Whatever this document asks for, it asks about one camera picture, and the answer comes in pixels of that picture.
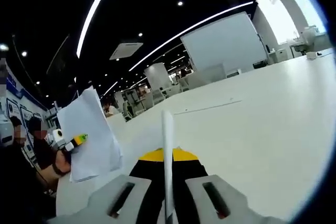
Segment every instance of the whiteboard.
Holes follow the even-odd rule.
[[[246,12],[231,15],[181,37],[197,71],[223,64],[226,74],[253,70],[267,59],[257,32]]]

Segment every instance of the seated person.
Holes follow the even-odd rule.
[[[47,126],[39,118],[33,116],[28,121],[28,131],[34,137],[33,145],[37,163],[41,169],[45,169],[54,162],[56,157],[56,153],[45,140]]]
[[[56,215],[56,200],[46,195],[44,191],[61,177],[59,171],[62,174],[69,172],[70,165],[63,153],[58,151],[52,165],[46,169],[39,170],[32,167],[21,151],[26,141],[26,130],[17,117],[12,116],[10,120],[14,127],[13,144],[0,148],[1,163],[6,162],[6,165],[1,166],[1,175],[4,177],[0,182],[1,188],[8,190],[8,194],[2,194],[6,199],[4,202],[8,208],[17,209],[18,215],[23,218],[28,216],[33,219],[35,216],[52,218]]]
[[[107,118],[112,115],[119,114],[119,111],[117,110],[117,108],[114,107],[109,101],[104,101],[103,110]]]

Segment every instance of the dark hair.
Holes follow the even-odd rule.
[[[41,130],[41,120],[36,117],[32,117],[28,121],[28,131],[30,134],[33,134],[34,131]]]
[[[10,119],[10,121],[12,122],[13,127],[22,125],[21,120],[20,120],[19,118],[17,118],[16,116],[11,116],[9,119]]]

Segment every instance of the white table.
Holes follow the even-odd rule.
[[[151,144],[154,150],[160,139],[144,144],[143,130],[158,125],[160,112],[168,109],[176,113],[178,143],[196,154],[210,175],[240,190],[259,214],[290,220],[313,193],[334,147],[335,76],[333,55],[244,73],[164,100],[127,122],[119,142],[125,156],[143,145],[142,151]],[[230,102],[236,103],[219,106]],[[181,113],[209,106],[217,107]],[[136,155],[126,158],[122,171],[77,184],[62,178],[57,215],[85,207],[93,191],[129,173]]]

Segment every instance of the ceiling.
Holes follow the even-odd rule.
[[[79,37],[94,0],[6,1],[9,12],[5,12],[0,42],[9,45],[8,65],[22,85],[50,108],[55,100],[61,106],[67,105],[77,89],[81,92],[92,84],[99,95],[116,81],[107,95],[123,90],[141,80],[146,66],[167,51],[156,62],[164,62],[167,68],[175,66],[171,62],[186,55],[183,46],[176,47],[181,44],[179,38],[129,71],[181,31],[230,7],[255,0],[101,0],[79,59],[76,56]],[[219,15],[216,19],[241,11],[253,15],[255,6]],[[131,57],[110,61],[121,42],[141,42],[143,46]],[[22,51],[27,51],[26,57],[21,55]]]

